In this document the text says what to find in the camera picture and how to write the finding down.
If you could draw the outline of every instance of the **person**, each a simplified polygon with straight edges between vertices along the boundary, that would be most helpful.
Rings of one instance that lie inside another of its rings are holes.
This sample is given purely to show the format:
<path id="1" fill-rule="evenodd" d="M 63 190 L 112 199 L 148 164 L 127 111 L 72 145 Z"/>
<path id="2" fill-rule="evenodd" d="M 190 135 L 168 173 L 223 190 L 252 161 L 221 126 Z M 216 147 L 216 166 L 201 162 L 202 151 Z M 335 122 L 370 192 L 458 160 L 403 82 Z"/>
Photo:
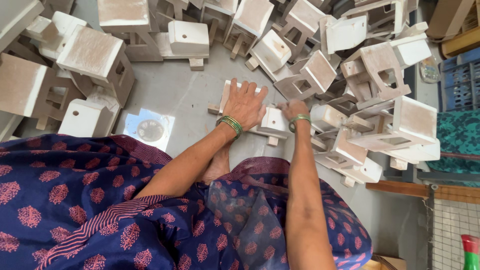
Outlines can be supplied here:
<path id="1" fill-rule="evenodd" d="M 264 86 L 255 94 L 255 83 L 237 88 L 237 79 L 231 81 L 228 117 L 174 159 L 125 135 L 1 143 L 3 268 L 352 270 L 365 264 L 371 239 L 318 179 L 303 102 L 278 105 L 295 128 L 291 164 L 257 157 L 229 170 L 230 145 L 261 121 L 268 91 Z"/>

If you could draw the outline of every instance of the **cardboard box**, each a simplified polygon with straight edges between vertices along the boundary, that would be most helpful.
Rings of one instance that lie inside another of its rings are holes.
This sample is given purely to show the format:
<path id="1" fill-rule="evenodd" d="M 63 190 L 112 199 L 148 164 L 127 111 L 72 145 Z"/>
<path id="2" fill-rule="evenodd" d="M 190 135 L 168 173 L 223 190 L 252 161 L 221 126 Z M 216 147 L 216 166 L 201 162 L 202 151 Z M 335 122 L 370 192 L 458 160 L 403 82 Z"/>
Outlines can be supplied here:
<path id="1" fill-rule="evenodd" d="M 439 0 L 427 36 L 442 42 L 456 36 L 475 0 Z"/>

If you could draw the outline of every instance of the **woman's right hand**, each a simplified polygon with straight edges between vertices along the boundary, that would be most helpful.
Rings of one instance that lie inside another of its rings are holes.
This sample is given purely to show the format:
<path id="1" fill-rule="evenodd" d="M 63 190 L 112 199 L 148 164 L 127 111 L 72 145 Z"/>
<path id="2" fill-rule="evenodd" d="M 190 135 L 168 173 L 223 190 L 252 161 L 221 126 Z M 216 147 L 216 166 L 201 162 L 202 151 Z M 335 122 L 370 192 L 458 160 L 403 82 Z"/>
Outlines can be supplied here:
<path id="1" fill-rule="evenodd" d="M 283 115 L 288 121 L 297 117 L 299 114 L 306 114 L 310 116 L 305 102 L 298 99 L 293 99 L 289 102 L 280 102 L 276 107 L 282 110 Z"/>

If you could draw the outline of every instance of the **concrete floor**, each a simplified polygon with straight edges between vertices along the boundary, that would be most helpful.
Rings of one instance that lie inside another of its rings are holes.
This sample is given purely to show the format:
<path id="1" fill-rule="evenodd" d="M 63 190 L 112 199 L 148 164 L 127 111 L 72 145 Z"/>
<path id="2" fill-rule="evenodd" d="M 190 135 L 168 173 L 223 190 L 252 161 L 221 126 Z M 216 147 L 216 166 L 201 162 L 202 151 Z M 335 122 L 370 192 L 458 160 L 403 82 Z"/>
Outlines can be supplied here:
<path id="1" fill-rule="evenodd" d="M 72 15 L 86 20 L 94 29 L 101 31 L 95 0 L 77 0 Z M 259 87 L 267 86 L 269 93 L 266 104 L 285 101 L 260 67 L 251 72 L 245 66 L 245 58 L 238 56 L 232 60 L 229 56 L 228 49 L 214 42 L 210 58 L 204 63 L 204 71 L 190 71 L 188 60 L 132 63 L 136 81 L 113 133 L 124 134 L 127 116 L 138 115 L 141 109 L 174 117 L 165 152 L 176 157 L 215 127 L 216 117 L 207 113 L 207 105 L 209 102 L 220 103 L 225 80 L 236 77 L 239 82 L 247 80 L 256 82 Z M 30 137 L 58 130 L 55 121 L 46 131 L 36 130 L 35 124 L 35 120 L 24 119 L 15 135 Z M 266 145 L 266 137 L 245 133 L 230 150 L 230 168 L 233 169 L 249 157 L 290 159 L 285 156 L 284 149 L 286 145 L 291 148 L 291 144 L 292 139 L 280 140 L 277 147 L 270 147 Z M 389 159 L 383 154 L 370 153 L 369 157 L 384 168 L 388 166 Z M 327 181 L 357 214 L 372 238 L 374 252 L 407 260 L 409 270 L 426 269 L 426 266 L 423 267 L 423 263 L 426 265 L 426 250 L 421 249 L 426 246 L 422 240 L 424 207 L 420 199 L 370 191 L 365 189 L 365 185 L 359 184 L 348 188 L 340 183 L 341 175 L 336 171 L 320 164 L 317 164 L 317 171 L 319 177 Z"/>

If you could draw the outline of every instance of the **pink leaf print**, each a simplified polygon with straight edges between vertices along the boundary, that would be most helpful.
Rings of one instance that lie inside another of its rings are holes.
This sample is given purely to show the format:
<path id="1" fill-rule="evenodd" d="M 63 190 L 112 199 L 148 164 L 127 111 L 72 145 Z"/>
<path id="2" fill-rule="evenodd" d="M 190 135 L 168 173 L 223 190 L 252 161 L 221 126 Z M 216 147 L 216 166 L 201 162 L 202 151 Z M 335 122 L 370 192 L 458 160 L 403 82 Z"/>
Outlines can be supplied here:
<path id="1" fill-rule="evenodd" d="M 355 237 L 355 248 L 359 250 L 361 248 L 361 239 L 360 237 Z"/>
<path id="2" fill-rule="evenodd" d="M 91 161 L 87 162 L 87 164 L 85 164 L 85 169 L 95 168 L 99 164 L 100 164 L 100 159 L 94 158 Z"/>
<path id="3" fill-rule="evenodd" d="M 92 147 L 92 146 L 89 145 L 89 144 L 82 144 L 82 145 L 80 145 L 80 146 L 77 148 L 77 151 L 80 151 L 80 152 L 88 152 L 88 151 L 90 151 L 90 148 L 91 148 L 91 147 Z"/>
<path id="4" fill-rule="evenodd" d="M 230 224 L 230 222 L 225 222 L 223 224 L 223 227 L 225 227 L 225 230 L 227 231 L 227 233 L 230 233 L 232 231 L 232 224 Z"/>
<path id="5" fill-rule="evenodd" d="M 87 220 L 87 213 L 80 206 L 77 205 L 74 207 L 70 207 L 68 208 L 68 210 L 70 212 L 70 217 L 74 222 L 82 225 Z"/>
<path id="6" fill-rule="evenodd" d="M 345 252 L 345 259 L 348 259 L 352 256 L 352 252 L 347 248 L 343 252 Z"/>
<path id="7" fill-rule="evenodd" d="M 63 229 L 62 227 L 51 229 L 50 233 L 52 234 L 53 240 L 55 240 L 57 243 L 63 242 L 65 239 L 67 239 L 67 237 L 70 236 L 70 234 L 72 234 L 67 229 Z"/>
<path id="8" fill-rule="evenodd" d="M 218 217 L 219 219 L 222 218 L 222 212 L 220 210 L 215 209 L 215 216 Z"/>
<path id="9" fill-rule="evenodd" d="M 132 176 L 137 177 L 139 174 L 140 174 L 140 169 L 138 168 L 138 166 L 133 166 L 132 167 Z"/>
<path id="10" fill-rule="evenodd" d="M 264 259 L 269 260 L 273 257 L 274 254 L 275 249 L 273 248 L 273 246 L 269 245 L 264 252 Z"/>
<path id="11" fill-rule="evenodd" d="M 333 221 L 333 219 L 330 217 L 328 217 L 328 226 L 330 226 L 330 229 L 332 230 L 335 229 L 335 221 Z"/>
<path id="12" fill-rule="evenodd" d="M 354 266 L 350 267 L 350 270 L 354 270 L 354 269 L 357 269 L 358 267 L 360 267 L 361 264 L 357 263 L 355 264 Z"/>
<path id="13" fill-rule="evenodd" d="M 114 187 L 119 187 L 119 186 L 123 185 L 123 181 L 124 181 L 123 176 L 117 175 L 117 176 L 115 176 L 115 178 L 113 179 L 113 184 L 112 184 L 112 185 L 113 185 Z"/>
<path id="14" fill-rule="evenodd" d="M 134 222 L 131 225 L 128 225 L 123 229 L 123 233 L 120 236 L 120 247 L 123 247 L 123 250 L 130 249 L 137 241 L 138 235 L 140 234 L 140 227 Z"/>
<path id="15" fill-rule="evenodd" d="M 217 247 L 218 251 L 226 248 L 227 244 L 228 244 L 227 236 L 224 235 L 223 233 L 221 233 L 220 236 L 218 237 L 217 241 L 216 241 L 216 247 Z"/>
<path id="16" fill-rule="evenodd" d="M 255 225 L 253 232 L 255 234 L 260 234 L 263 230 L 264 230 L 264 224 L 261 221 L 259 221 L 257 225 Z"/>
<path id="17" fill-rule="evenodd" d="M 40 147 L 42 140 L 38 137 L 32 137 L 28 138 L 26 143 L 28 147 Z"/>
<path id="18" fill-rule="evenodd" d="M 330 213 L 330 215 L 332 215 L 332 217 L 333 217 L 335 220 L 338 220 L 338 216 L 336 215 L 335 212 L 333 212 L 332 210 L 329 210 L 328 212 Z"/>
<path id="19" fill-rule="evenodd" d="M 273 228 L 270 231 L 270 238 L 278 239 L 281 234 L 282 234 L 282 229 L 280 227 L 276 226 L 275 228 Z"/>
<path id="20" fill-rule="evenodd" d="M 40 175 L 39 180 L 42 182 L 48 182 L 59 176 L 60 176 L 60 173 L 57 171 L 45 171 Z"/>
<path id="21" fill-rule="evenodd" d="M 193 236 L 194 237 L 200 236 L 204 232 L 204 229 L 205 229 L 204 222 L 197 221 L 197 223 L 195 224 L 195 227 L 193 228 Z"/>
<path id="22" fill-rule="evenodd" d="M 84 185 L 88 185 L 90 184 L 91 182 L 95 181 L 98 177 L 98 173 L 97 172 L 93 172 L 93 173 L 86 173 L 84 175 L 84 179 L 82 180 L 82 183 Z"/>
<path id="23" fill-rule="evenodd" d="M 166 222 L 174 222 L 175 221 L 175 217 L 172 216 L 170 213 L 162 215 L 162 218 L 164 218 Z"/>
<path id="24" fill-rule="evenodd" d="M 179 205 L 177 206 L 182 212 L 186 213 L 187 212 L 187 206 L 186 205 Z"/>
<path id="25" fill-rule="evenodd" d="M 64 142 L 56 142 L 54 145 L 52 145 L 52 150 L 65 151 L 67 150 L 67 144 Z"/>
<path id="26" fill-rule="evenodd" d="M 147 177 L 144 177 L 144 178 L 142 178 L 142 179 L 140 179 L 140 180 L 142 180 L 142 182 L 144 182 L 144 183 L 148 183 L 151 178 L 152 178 L 151 176 L 147 176 Z"/>
<path id="27" fill-rule="evenodd" d="M 33 208 L 32 206 L 27 206 L 18 209 L 18 219 L 22 225 L 33 228 L 36 227 L 42 220 L 42 216 L 37 209 Z"/>
<path id="28" fill-rule="evenodd" d="M 125 198 L 126 201 L 130 200 L 133 196 L 133 193 L 135 192 L 135 186 L 130 185 L 125 188 L 123 191 L 123 197 Z"/>
<path id="29" fill-rule="evenodd" d="M 17 251 L 20 241 L 8 233 L 0 232 L 0 251 Z"/>
<path id="30" fill-rule="evenodd" d="M 197 258 L 199 262 L 203 262 L 208 255 L 208 249 L 206 244 L 199 244 L 197 248 Z"/>
<path id="31" fill-rule="evenodd" d="M 343 243 L 345 243 L 345 237 L 343 236 L 343 234 L 341 233 L 338 234 L 337 241 L 339 246 L 342 246 Z"/>
<path id="32" fill-rule="evenodd" d="M 113 233 L 116 233 L 119 231 L 119 223 L 118 222 L 114 222 L 112 224 L 107 224 L 105 225 L 105 227 L 103 227 L 102 229 L 100 229 L 100 234 L 103 235 L 103 236 L 107 236 L 107 235 L 111 235 Z"/>
<path id="33" fill-rule="evenodd" d="M 90 199 L 94 203 L 100 203 L 103 199 L 103 196 L 105 195 L 105 191 L 101 187 L 99 188 L 94 188 L 92 190 L 92 193 L 90 193 Z"/>
<path id="34" fill-rule="evenodd" d="M 268 214 L 268 207 L 266 207 L 265 205 L 260 206 L 260 208 L 258 209 L 258 214 L 266 216 Z"/>
<path id="35" fill-rule="evenodd" d="M 281 262 L 281 263 L 288 263 L 287 253 L 286 253 L 286 252 L 282 255 L 282 258 L 280 259 L 280 262 Z"/>
<path id="36" fill-rule="evenodd" d="M 228 270 L 238 270 L 239 265 L 240 265 L 239 261 L 237 261 L 237 259 L 235 259 Z"/>
<path id="37" fill-rule="evenodd" d="M 72 159 L 64 160 L 59 165 L 60 168 L 68 168 L 68 169 L 71 169 L 74 166 L 75 166 L 75 161 Z"/>
<path id="38" fill-rule="evenodd" d="M 48 253 L 48 250 L 42 248 L 32 253 L 32 256 L 35 261 L 41 261 L 47 253 Z"/>
<path id="39" fill-rule="evenodd" d="M 222 225 L 222 222 L 220 221 L 219 218 L 214 217 L 213 218 L 213 224 L 215 225 L 215 227 L 218 227 L 218 226 Z"/>
<path id="40" fill-rule="evenodd" d="M 137 253 L 135 258 L 133 259 L 134 266 L 138 270 L 145 270 L 145 268 L 150 264 L 151 261 L 152 253 L 150 253 L 148 249 Z"/>
<path id="41" fill-rule="evenodd" d="M 356 261 L 361 261 L 365 259 L 365 252 L 360 255 L 360 257 Z"/>
<path id="42" fill-rule="evenodd" d="M 192 259 L 187 254 L 183 254 L 179 260 L 178 270 L 188 270 L 190 265 L 192 265 Z"/>
<path id="43" fill-rule="evenodd" d="M 239 215 L 239 214 L 236 214 L 236 215 L 235 215 L 235 221 L 236 221 L 236 222 L 243 222 L 243 216 L 242 216 L 242 215 Z"/>
<path id="44" fill-rule="evenodd" d="M 100 150 L 98 152 L 99 153 L 108 153 L 108 152 L 110 152 L 110 147 L 104 145 L 104 146 L 102 146 L 102 148 L 100 148 Z"/>
<path id="45" fill-rule="evenodd" d="M 240 247 L 240 238 L 238 236 L 233 237 L 233 249 L 237 250 Z"/>
<path id="46" fill-rule="evenodd" d="M 30 164 L 30 167 L 34 167 L 34 168 L 45 167 L 45 163 L 40 161 L 34 161 L 32 164 Z"/>
<path id="47" fill-rule="evenodd" d="M 226 201 L 227 200 L 227 194 L 220 192 L 220 200 L 221 201 Z"/>
<path id="48" fill-rule="evenodd" d="M 0 184 L 0 205 L 7 204 L 8 201 L 17 196 L 20 186 L 16 181 Z"/>
<path id="49" fill-rule="evenodd" d="M 85 260 L 84 270 L 102 270 L 105 267 L 105 257 L 97 254 Z"/>
<path id="50" fill-rule="evenodd" d="M 255 242 L 250 242 L 248 245 L 245 247 L 245 253 L 247 255 L 253 255 L 257 252 L 257 244 Z"/>

